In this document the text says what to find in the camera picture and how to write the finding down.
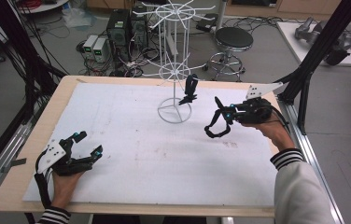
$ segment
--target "hand strap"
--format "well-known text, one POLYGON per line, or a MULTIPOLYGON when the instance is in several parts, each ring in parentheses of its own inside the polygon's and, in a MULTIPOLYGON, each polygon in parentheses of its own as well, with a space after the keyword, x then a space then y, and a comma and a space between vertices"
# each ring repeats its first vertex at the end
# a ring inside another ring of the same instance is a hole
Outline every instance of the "hand strap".
POLYGON ((210 128, 214 126, 214 124, 217 122, 220 115, 221 115, 221 109, 216 110, 216 112, 214 113, 214 117, 211 120, 211 123, 204 127, 205 133, 211 138, 222 137, 223 135, 225 135, 231 131, 231 126, 229 125, 228 122, 226 123, 225 131, 223 131, 222 133, 212 133, 210 131, 210 128))

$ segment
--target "hand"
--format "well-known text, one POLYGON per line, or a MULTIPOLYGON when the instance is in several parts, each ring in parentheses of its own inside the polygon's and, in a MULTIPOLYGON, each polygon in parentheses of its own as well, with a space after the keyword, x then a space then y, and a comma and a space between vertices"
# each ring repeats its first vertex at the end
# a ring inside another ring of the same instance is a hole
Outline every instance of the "hand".
POLYGON ((279 120, 279 118, 272 114, 269 119, 261 124, 244 124, 245 127, 252 127, 260 130, 262 134, 272 140, 279 151, 287 148, 295 148, 295 144, 289 136, 287 130, 279 120))
POLYGON ((59 176, 55 172, 52 173, 54 196, 51 206, 65 209, 70 203, 77 182, 83 173, 84 172, 68 176, 59 176))

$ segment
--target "white board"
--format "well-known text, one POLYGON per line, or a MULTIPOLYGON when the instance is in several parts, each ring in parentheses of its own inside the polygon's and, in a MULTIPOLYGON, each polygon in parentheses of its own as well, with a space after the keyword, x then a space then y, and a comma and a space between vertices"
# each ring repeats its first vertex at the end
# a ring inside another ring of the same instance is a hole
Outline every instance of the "white board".
MULTIPOLYGON (((294 22, 278 22, 277 26, 283 35, 283 37, 287 40, 289 47, 292 49, 292 52, 301 63, 306 57, 307 52, 310 50, 311 45, 309 45, 306 40, 297 39, 295 38, 295 29, 300 27, 301 23, 294 23, 294 22)), ((314 29, 315 25, 310 25, 310 31, 314 29)), ((351 66, 351 49, 347 51, 350 53, 345 59, 343 59, 337 66, 351 66)), ((321 62, 321 65, 328 65, 325 62, 321 62)))
MULTIPOLYGON (((268 140, 237 123, 222 138, 204 132, 217 109, 214 96, 230 105, 242 103, 246 91, 198 85, 196 93, 191 118, 171 124, 157 108, 173 96, 173 88, 78 84, 51 139, 86 131, 74 144, 73 158, 88 156, 99 145, 104 155, 81 177, 73 201, 273 205, 276 170, 268 140)), ((184 96, 181 89, 177 94, 184 96)), ((220 118, 213 132, 224 129, 220 118)), ((23 199, 40 200, 33 179, 23 199)))

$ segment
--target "striped sleeve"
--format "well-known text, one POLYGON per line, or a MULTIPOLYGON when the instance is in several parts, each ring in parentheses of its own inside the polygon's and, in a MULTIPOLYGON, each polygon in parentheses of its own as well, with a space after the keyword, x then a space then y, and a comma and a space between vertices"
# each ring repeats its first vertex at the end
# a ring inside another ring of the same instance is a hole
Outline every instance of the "striped sleeve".
POLYGON ((61 208, 49 207, 45 209, 45 213, 42 215, 41 219, 37 224, 67 224, 70 219, 71 214, 61 208))
POLYGON ((282 167, 294 161, 303 161, 302 153, 297 148, 282 150, 271 158, 271 162, 277 170, 280 170, 282 167))

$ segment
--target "wrist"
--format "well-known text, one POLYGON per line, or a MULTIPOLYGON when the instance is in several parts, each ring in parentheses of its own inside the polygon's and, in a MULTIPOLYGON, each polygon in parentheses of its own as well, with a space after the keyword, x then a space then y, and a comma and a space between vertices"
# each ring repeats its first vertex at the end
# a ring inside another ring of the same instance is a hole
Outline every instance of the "wrist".
POLYGON ((65 202, 63 200, 56 200, 56 199, 54 199, 50 206, 65 209, 65 207, 67 205, 68 205, 68 202, 65 202))
POLYGON ((276 132, 271 139, 279 151, 283 151, 288 148, 295 148, 294 142, 286 131, 276 132))

